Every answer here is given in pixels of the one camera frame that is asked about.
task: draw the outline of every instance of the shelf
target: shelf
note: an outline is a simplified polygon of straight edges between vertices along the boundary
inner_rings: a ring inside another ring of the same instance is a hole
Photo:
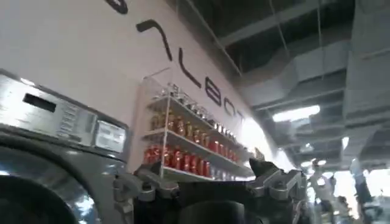
[[[173,169],[164,166],[164,178],[169,180],[181,181],[181,182],[193,182],[193,181],[213,181],[209,177],[199,176],[193,173],[189,173],[182,170]]]
[[[217,130],[212,129],[208,134],[212,140],[218,141],[222,145],[227,146],[229,149],[233,150],[238,155],[240,160],[247,161],[249,158],[253,157],[251,153],[244,150],[244,147],[235,143],[230,138],[227,138]]]
[[[149,104],[148,108],[154,111],[166,111],[168,99],[171,99],[171,101],[169,102],[169,108],[173,111],[173,113],[176,115],[180,115],[184,121],[191,122],[193,127],[198,126],[201,130],[210,130],[213,128],[209,123],[207,123],[207,121],[201,119],[196,113],[194,113],[187,107],[184,107],[173,97],[163,97],[161,99],[155,100],[151,104]]]
[[[214,129],[207,121],[201,119],[197,114],[193,111],[184,107],[180,102],[178,102],[173,97],[162,97],[158,100],[153,101],[149,104],[148,108],[158,111],[157,108],[161,111],[161,109],[166,111],[166,106],[168,105],[168,99],[170,101],[170,109],[174,112],[174,114],[180,115],[183,117],[184,121],[189,121],[193,126],[198,126],[201,130],[205,130],[208,132],[208,135],[213,141],[218,141],[223,145],[227,145],[229,149],[233,150],[240,160],[247,161],[249,158],[253,157],[253,155],[249,152],[246,152],[242,146],[232,141],[230,138],[222,135],[220,132]]]
[[[161,144],[164,137],[165,129],[161,128],[154,131],[149,131],[144,139],[152,141],[157,144]],[[197,156],[209,161],[212,165],[224,169],[225,171],[232,173],[236,176],[247,177],[252,175],[252,170],[248,167],[240,166],[233,161],[223,157],[222,155],[215,153],[193,141],[180,136],[173,131],[167,130],[167,144],[179,145],[181,149],[195,153]]]

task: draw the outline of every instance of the product display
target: product display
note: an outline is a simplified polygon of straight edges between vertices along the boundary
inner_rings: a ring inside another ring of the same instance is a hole
[[[152,164],[161,160],[162,147],[152,144],[144,152],[144,164]],[[210,177],[216,181],[233,181],[235,176],[210,162],[199,158],[193,153],[182,150],[179,146],[174,148],[167,146],[164,149],[164,166],[182,170],[195,175]]]
[[[148,111],[139,119],[146,124],[140,128],[146,130],[141,140],[148,143],[144,164],[162,161],[160,175],[172,180],[230,181],[252,175],[235,135],[204,107],[174,83],[152,91],[158,97],[144,104]]]

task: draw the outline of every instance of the control panel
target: control panel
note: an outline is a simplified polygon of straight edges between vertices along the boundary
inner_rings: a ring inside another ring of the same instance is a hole
[[[34,83],[0,74],[0,123],[121,153],[125,129]]]

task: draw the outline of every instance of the person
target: person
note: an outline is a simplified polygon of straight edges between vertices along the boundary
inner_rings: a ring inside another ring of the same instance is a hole
[[[330,214],[331,223],[335,223],[334,207],[335,197],[332,193],[332,185],[328,179],[323,175],[321,168],[318,165],[317,160],[313,161],[314,174],[309,178],[309,182],[316,193],[316,198],[320,199],[320,206],[322,212]]]
[[[335,189],[336,189],[336,183],[337,183],[334,174],[329,178],[329,182],[330,182],[330,186],[331,186],[331,188],[332,188],[331,194],[334,195],[334,194],[335,194]]]

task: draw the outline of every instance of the washer door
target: washer door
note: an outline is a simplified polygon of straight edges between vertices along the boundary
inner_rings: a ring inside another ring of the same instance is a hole
[[[100,223],[93,199],[61,167],[0,147],[1,223]]]

